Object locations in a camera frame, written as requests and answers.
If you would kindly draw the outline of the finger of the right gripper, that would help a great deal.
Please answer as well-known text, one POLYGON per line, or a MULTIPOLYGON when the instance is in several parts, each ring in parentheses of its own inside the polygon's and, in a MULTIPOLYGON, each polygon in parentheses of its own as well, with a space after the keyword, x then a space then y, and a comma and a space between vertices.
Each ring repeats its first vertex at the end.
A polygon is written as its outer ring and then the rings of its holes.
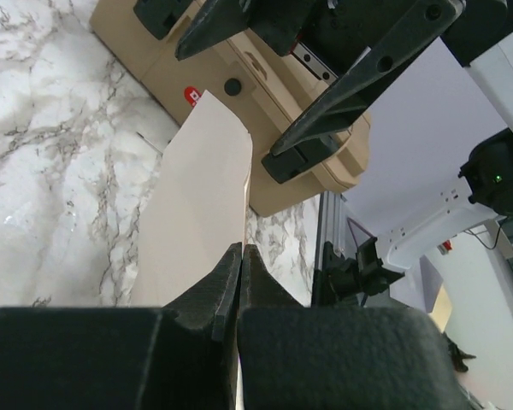
POLYGON ((209 0, 196 13, 175 50, 185 60, 246 30, 257 2, 251 0, 209 0))
POLYGON ((368 107, 365 102, 350 105, 348 100, 414 56, 461 13, 460 1, 416 1, 358 64, 289 126, 270 153, 279 155, 302 142, 348 129, 357 119, 354 112, 368 107))

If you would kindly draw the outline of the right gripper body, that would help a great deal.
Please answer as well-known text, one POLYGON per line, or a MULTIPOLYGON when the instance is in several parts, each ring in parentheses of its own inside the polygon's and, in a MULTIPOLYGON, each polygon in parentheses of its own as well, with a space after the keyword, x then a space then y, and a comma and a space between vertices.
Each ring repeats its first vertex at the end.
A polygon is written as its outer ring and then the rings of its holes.
POLYGON ((365 53, 395 80, 465 9, 463 1, 241 1, 245 27, 279 56, 305 47, 340 77, 365 53))

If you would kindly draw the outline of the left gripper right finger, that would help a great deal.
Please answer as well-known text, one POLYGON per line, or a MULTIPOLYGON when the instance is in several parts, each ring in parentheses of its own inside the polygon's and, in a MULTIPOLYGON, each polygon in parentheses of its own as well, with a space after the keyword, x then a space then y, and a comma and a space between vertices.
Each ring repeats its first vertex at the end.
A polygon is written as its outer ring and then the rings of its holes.
POLYGON ((253 245, 241 268, 237 343, 248 409, 466 409, 447 344, 424 313, 303 307, 253 245))

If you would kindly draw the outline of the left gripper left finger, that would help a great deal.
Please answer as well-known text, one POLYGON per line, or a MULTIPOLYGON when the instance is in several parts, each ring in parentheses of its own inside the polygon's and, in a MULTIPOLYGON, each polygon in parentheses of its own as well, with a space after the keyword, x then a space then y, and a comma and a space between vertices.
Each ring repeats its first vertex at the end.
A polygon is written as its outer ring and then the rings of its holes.
POLYGON ((164 307, 1 307, 0 409, 232 409, 243 248, 164 307))

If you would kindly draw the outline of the tan letter paper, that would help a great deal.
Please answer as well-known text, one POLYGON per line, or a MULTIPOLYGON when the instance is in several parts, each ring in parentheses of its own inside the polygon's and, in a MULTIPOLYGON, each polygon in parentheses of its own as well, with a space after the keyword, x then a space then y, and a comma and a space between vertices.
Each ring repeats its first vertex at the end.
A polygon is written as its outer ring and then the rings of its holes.
POLYGON ((164 409, 233 409, 252 141, 205 92, 162 154, 140 216, 133 307, 161 308, 152 373, 164 409))

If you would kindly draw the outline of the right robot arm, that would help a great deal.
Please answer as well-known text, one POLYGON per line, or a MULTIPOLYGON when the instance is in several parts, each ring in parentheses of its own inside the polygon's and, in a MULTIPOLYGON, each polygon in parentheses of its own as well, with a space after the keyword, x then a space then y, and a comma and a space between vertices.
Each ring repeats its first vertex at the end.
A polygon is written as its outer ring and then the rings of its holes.
MULTIPOLYGON (((277 55, 308 52, 332 71, 331 85, 262 158, 283 184, 330 158, 333 135, 351 127, 397 77, 440 39, 464 67, 513 34, 513 1, 207 1, 177 43, 185 60, 245 30, 277 55)), ((513 216, 513 131, 479 143, 446 201, 397 234, 359 249, 393 272, 428 247, 493 215, 513 216)))

